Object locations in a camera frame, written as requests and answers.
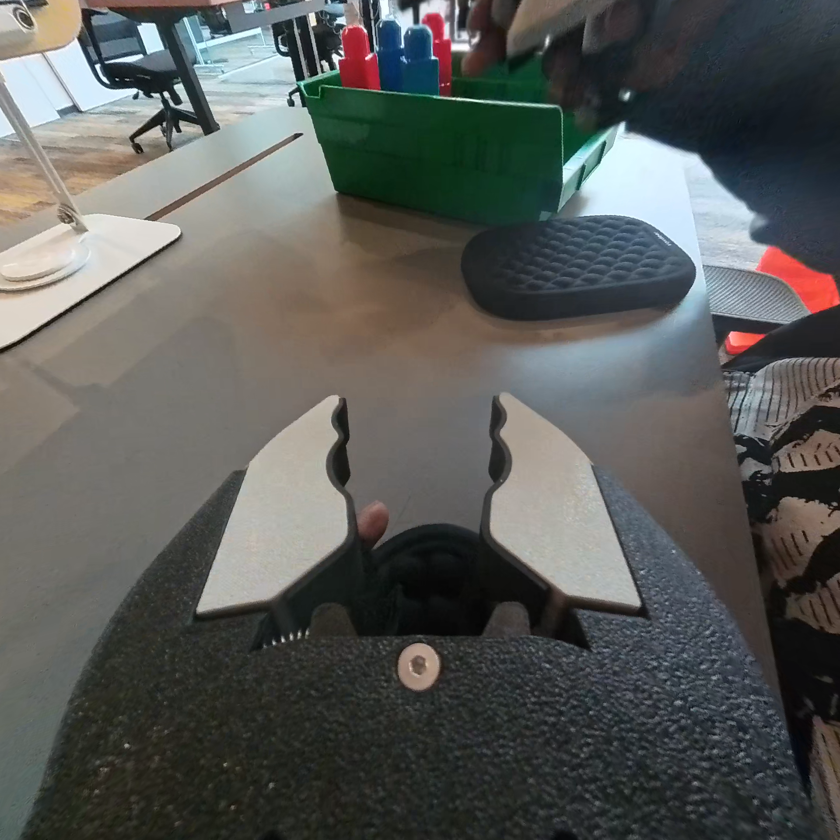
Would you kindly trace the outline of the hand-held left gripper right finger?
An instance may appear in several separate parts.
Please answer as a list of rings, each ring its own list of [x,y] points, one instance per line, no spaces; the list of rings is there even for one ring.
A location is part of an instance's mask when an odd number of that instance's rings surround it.
[[[640,615],[643,600],[590,458],[514,395],[493,398],[482,504],[489,594],[531,616]]]

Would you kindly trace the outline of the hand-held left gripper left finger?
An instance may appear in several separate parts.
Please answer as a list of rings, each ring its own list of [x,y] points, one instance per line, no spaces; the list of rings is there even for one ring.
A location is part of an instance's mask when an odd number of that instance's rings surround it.
[[[196,605],[197,617],[310,617],[361,578],[347,403],[329,395],[251,459]]]

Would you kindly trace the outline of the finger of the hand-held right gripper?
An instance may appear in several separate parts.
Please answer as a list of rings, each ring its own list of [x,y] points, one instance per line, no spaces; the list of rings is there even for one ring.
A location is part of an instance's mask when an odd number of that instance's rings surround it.
[[[585,21],[585,1],[518,1],[504,3],[507,58],[518,58],[565,35]]]

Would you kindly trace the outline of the blue mega block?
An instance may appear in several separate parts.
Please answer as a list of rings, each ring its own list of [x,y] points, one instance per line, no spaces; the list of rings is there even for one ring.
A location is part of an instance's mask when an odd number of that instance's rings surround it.
[[[402,91],[412,95],[439,95],[439,64],[434,37],[424,24],[409,27],[403,37]]]

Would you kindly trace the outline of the blue block tower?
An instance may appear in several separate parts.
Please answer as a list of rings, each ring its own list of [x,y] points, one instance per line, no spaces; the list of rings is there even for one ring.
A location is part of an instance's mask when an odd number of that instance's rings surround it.
[[[404,92],[403,83],[403,32],[392,17],[381,18],[375,28],[376,58],[379,68],[380,88],[383,91]]]

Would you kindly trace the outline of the green plastic bin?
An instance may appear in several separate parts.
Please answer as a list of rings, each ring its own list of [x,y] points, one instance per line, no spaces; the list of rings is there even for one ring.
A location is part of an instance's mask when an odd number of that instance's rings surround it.
[[[337,193],[498,226],[557,214],[613,147],[549,101],[538,60],[463,77],[450,98],[298,83]]]

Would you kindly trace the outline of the person's right forearm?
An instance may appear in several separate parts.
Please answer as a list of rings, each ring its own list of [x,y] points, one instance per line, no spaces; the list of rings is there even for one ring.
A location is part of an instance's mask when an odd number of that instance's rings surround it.
[[[697,154],[751,235],[838,278],[838,2],[675,2],[620,85],[627,127]]]

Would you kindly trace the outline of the person's right hand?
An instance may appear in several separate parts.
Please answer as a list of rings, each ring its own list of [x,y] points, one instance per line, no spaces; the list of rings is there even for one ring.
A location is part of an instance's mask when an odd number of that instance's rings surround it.
[[[460,65],[465,77],[479,77],[506,57],[507,33],[494,23],[491,7],[492,1],[470,3],[466,19],[470,48]]]

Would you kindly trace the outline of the person's left hand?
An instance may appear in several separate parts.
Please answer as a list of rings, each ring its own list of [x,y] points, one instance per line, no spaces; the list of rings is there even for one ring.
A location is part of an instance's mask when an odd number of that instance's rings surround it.
[[[389,519],[387,506],[380,500],[371,502],[357,512],[357,530],[360,542],[366,549],[372,549],[383,538]]]

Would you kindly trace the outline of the black quilted wrist rest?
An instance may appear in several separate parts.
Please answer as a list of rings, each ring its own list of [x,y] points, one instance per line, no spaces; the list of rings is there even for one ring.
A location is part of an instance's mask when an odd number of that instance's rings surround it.
[[[671,308],[697,278],[673,240],[619,215],[490,228],[468,242],[460,269],[480,309],[517,322]]]

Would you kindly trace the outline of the black white patterned clothing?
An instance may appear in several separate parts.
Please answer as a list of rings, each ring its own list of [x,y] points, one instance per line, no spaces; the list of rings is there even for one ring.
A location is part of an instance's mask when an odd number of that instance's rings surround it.
[[[794,755],[838,838],[839,361],[723,380]]]

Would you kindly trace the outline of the black office chair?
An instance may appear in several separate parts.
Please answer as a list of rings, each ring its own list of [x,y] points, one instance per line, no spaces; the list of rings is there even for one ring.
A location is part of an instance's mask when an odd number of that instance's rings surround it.
[[[338,5],[330,5],[309,16],[274,23],[270,31],[276,52],[290,59],[300,82],[338,69],[338,59],[343,57],[343,28],[343,12]]]
[[[184,123],[198,125],[194,112],[184,110],[177,86],[181,76],[167,49],[148,52],[138,24],[119,14],[81,10],[78,44],[96,81],[110,91],[131,91],[133,99],[158,98],[161,109],[129,136],[136,154],[144,148],[140,137],[159,128],[168,151],[173,135]]]

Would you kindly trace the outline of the grey mesh chair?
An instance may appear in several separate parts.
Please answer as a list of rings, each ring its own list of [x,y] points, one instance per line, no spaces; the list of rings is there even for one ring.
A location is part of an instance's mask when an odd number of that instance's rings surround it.
[[[810,312],[782,279],[755,270],[704,265],[709,309],[718,330],[767,332]]]

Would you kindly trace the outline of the white document stand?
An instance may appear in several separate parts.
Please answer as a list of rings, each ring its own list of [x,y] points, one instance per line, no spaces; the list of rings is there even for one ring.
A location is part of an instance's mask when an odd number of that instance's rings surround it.
[[[81,30],[78,2],[2,2],[1,59],[64,48]],[[1,349],[8,350],[181,236],[173,224],[85,215],[1,78],[2,113],[47,182],[58,223],[1,253]]]

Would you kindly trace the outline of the brown-top desk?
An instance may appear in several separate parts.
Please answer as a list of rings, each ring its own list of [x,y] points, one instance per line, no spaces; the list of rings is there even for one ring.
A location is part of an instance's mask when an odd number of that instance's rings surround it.
[[[107,9],[157,27],[163,46],[170,52],[180,73],[187,98],[205,135],[219,131],[219,126],[207,103],[194,64],[188,58],[182,38],[176,29],[178,22],[184,18],[207,9],[223,9],[234,34],[288,20],[296,22],[302,18],[303,33],[310,37],[312,52],[312,60],[309,61],[305,49],[301,46],[298,48],[303,76],[309,78],[320,72],[318,51],[309,18],[327,6],[327,2],[324,1],[255,2],[256,6],[261,6],[261,10],[256,8],[252,12],[246,11],[244,1],[80,1],[79,5],[83,9]]]

